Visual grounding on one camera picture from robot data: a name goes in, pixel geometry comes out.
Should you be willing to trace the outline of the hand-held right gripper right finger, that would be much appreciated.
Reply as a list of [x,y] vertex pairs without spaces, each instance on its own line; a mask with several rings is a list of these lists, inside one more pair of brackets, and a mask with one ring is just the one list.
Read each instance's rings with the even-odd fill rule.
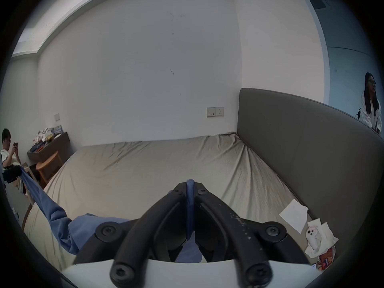
[[196,182],[194,228],[195,241],[207,262],[235,260],[241,287],[269,285],[274,276],[270,261],[310,267],[283,224],[243,219]]

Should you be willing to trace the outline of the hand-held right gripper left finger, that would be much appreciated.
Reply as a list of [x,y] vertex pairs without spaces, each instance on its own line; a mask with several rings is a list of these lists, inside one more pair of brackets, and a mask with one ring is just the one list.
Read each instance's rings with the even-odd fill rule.
[[189,239],[189,183],[181,183],[141,218],[104,222],[84,244],[74,264],[113,259],[109,277],[116,287],[140,287],[148,258],[175,262]]

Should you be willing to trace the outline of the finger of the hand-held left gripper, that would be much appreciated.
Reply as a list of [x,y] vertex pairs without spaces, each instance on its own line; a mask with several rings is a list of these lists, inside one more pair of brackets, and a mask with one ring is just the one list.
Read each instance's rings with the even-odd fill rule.
[[10,165],[6,166],[3,169],[3,180],[7,183],[12,183],[17,180],[18,177],[22,175],[22,166],[20,165]]

